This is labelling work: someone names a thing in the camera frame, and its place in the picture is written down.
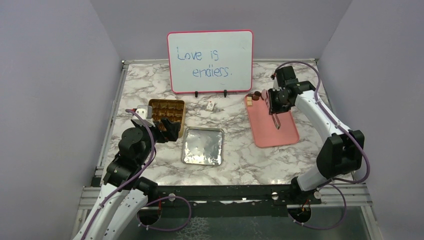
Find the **pink silicone tongs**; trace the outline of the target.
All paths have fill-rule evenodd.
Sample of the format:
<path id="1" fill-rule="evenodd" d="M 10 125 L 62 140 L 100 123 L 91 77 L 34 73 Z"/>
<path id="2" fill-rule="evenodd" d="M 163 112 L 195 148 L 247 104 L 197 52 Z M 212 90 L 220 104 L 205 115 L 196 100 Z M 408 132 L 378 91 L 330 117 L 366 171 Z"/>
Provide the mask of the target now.
<path id="1" fill-rule="evenodd" d="M 263 89 L 261 92 L 261 98 L 264 100 L 267 108 L 268 108 L 268 113 L 271 116 L 271 119 L 274 123 L 274 126 L 277 130 L 280 129 L 281 127 L 281 122 L 277 116 L 276 113 L 274 113 L 272 111 L 272 99 L 271 99 L 271 94 L 270 94 L 270 90 L 269 89 Z"/>

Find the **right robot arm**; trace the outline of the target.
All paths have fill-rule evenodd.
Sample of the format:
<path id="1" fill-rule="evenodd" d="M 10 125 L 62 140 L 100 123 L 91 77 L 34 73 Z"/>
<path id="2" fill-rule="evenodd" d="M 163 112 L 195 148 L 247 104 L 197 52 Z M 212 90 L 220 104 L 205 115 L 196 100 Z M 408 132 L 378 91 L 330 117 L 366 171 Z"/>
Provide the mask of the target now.
<path id="1" fill-rule="evenodd" d="M 310 81 L 299 81 L 291 65 L 278 67 L 271 79 L 275 81 L 274 87 L 263 94 L 275 127 L 281 125 L 277 115 L 295 107 L 312 123 L 323 141 L 315 165 L 290 182 L 289 199 L 300 204 L 318 187 L 361 167 L 365 136 L 342 123 L 322 101 L 318 87 Z"/>

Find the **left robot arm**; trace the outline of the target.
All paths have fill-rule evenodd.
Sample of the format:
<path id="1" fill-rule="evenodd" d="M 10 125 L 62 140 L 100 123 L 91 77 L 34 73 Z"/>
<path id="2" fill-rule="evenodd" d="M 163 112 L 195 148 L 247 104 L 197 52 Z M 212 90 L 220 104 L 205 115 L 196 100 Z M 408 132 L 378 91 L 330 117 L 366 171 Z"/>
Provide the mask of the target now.
<path id="1" fill-rule="evenodd" d="M 155 155 L 155 144 L 175 142 L 180 122 L 167 118 L 149 125 L 133 121 L 118 143 L 118 153 L 107 166 L 99 195 L 76 240 L 116 240 L 139 209 L 155 203 L 157 183 L 141 176 Z"/>

